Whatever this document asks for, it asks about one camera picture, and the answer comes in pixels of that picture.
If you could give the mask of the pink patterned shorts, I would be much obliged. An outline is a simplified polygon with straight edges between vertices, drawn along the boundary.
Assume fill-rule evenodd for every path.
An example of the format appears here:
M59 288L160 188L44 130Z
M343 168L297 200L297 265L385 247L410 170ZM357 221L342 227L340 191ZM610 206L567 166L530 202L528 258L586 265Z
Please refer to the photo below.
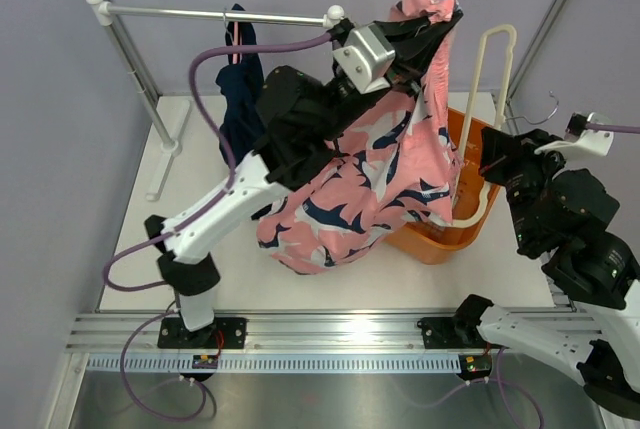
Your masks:
M310 183L276 202L256 237L298 274L364 257L408 222L453 219L461 159L448 127L448 34L409 96L393 91L356 120Z

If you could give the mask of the pink plastic hanger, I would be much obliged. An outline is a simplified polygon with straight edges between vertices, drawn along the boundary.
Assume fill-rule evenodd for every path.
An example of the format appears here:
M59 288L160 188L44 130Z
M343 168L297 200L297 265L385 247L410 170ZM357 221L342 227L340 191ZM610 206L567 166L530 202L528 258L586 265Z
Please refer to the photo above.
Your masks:
M237 21L230 22L226 18L226 14L223 14L223 24L225 28L226 36L229 39L229 42L232 46L238 46L242 43L241 31L239 27L239 23ZM238 53L233 53L231 55L231 63L238 64L241 61L241 55Z

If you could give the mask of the navy blue shorts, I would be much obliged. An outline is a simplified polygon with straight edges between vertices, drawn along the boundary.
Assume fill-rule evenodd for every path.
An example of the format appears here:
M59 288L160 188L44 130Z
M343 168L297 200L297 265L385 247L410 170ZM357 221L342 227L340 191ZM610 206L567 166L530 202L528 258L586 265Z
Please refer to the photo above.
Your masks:
M238 23L242 37L240 45L256 45L253 25ZM232 46L226 34L225 42L227 46ZM256 112L264 73L258 54L240 54L241 61L238 64L231 63L231 55L228 55L228 64L220 69L215 82L227 105L220 132L229 143L235 162L240 163L265 132Z

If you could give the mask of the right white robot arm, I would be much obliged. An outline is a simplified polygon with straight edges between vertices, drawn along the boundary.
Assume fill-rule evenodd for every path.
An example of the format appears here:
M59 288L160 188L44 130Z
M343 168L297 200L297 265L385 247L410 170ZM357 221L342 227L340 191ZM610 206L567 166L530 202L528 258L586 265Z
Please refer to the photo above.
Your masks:
M479 173L506 191L521 256L551 255L542 267L602 333L580 341L470 295L456 310L461 344L481 340L519 351L581 386L597 405L620 417L639 417L639 263L607 227L619 202L588 170L568 170L561 139L535 129L513 136L481 131Z

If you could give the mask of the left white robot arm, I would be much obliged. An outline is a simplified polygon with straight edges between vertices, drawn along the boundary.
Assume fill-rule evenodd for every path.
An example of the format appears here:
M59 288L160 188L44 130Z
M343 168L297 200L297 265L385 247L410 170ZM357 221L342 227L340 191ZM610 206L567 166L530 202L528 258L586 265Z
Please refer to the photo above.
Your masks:
M229 174L200 201L165 218L149 216L144 227L160 255L163 283L178 297L180 335L191 346L208 345L215 334L213 290L221 276L213 247L251 215L293 194L312 181L335 158L329 142L397 91L415 95L438 49L463 16L461 9L441 22L426 13L401 21L374 21L356 26L343 19L313 39L280 45L225 46L206 50L188 69L196 107L207 124L213 121L197 88L197 71L214 57L289 53L335 44L337 70L322 83L291 66L268 74L256 112L263 134L242 159L236 159L225 137L222 143Z

